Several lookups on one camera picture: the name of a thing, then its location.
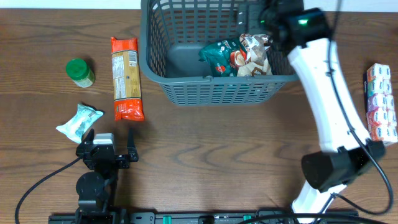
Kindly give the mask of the beige brown snack bag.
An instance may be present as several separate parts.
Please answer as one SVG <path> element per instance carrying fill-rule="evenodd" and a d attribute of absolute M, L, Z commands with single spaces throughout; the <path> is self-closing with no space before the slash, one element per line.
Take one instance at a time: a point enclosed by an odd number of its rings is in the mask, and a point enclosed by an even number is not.
<path fill-rule="evenodd" d="M 271 38 L 266 34 L 241 34 L 239 41 L 244 65 L 239 67 L 237 76 L 272 75 L 271 65 L 267 59 Z"/>

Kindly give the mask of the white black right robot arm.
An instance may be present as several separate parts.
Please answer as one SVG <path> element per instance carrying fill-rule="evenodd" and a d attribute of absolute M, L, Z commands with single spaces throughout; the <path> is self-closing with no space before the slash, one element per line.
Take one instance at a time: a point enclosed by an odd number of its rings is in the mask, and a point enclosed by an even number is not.
<path fill-rule="evenodd" d="M 379 168 L 386 149 L 373 141 L 354 106 L 334 41 L 335 25 L 319 8 L 302 1 L 255 1 L 238 8 L 252 33 L 271 37 L 301 81 L 318 129 L 320 151 L 302 157 L 305 183 L 292 202 L 291 223 L 364 223 L 345 213 L 329 213 L 341 192 L 370 168 Z"/>

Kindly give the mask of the green Nescafe coffee bag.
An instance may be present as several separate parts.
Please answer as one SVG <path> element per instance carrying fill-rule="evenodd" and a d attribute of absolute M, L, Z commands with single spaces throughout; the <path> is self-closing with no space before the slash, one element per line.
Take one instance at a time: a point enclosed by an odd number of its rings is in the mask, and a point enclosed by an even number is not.
<path fill-rule="evenodd" d="M 199 61 L 210 65 L 213 77 L 236 77 L 239 67 L 244 65 L 238 38 L 209 44 L 198 55 Z"/>

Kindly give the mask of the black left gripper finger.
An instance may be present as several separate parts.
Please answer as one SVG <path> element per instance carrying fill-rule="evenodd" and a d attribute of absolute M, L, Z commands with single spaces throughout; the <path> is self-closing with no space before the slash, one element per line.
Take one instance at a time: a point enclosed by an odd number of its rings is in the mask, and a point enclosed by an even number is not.
<path fill-rule="evenodd" d="M 94 129 L 90 129 L 90 131 L 88 132 L 88 134 L 84 138 L 83 143 L 92 143 L 93 140 L 94 140 L 94 136 L 95 136 Z"/>
<path fill-rule="evenodd" d="M 129 155 L 136 155 L 136 146 L 134 142 L 134 131 L 132 128 L 129 128 L 127 135 L 127 151 Z"/>

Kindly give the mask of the multipack of small cartons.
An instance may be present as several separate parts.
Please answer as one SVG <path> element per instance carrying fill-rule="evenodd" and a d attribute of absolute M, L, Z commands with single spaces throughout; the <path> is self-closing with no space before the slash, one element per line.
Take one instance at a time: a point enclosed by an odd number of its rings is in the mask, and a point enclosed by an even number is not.
<path fill-rule="evenodd" d="M 385 146 L 397 143 L 397 116 L 388 65 L 375 63 L 364 77 L 364 100 L 368 131 L 373 141 Z"/>

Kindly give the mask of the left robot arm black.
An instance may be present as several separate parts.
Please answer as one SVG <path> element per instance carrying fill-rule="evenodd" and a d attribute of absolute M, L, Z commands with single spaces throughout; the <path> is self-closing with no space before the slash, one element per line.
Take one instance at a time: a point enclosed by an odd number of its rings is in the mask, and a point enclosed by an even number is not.
<path fill-rule="evenodd" d="M 93 129 L 76 148 L 76 155 L 90 170 L 76 183 L 79 210 L 86 220 L 128 221 L 126 211 L 114 206 L 114 199 L 119 170 L 128 169 L 131 162 L 139 160 L 133 130 L 128 132 L 127 154 L 117 155 L 115 150 L 113 134 L 95 134 Z"/>

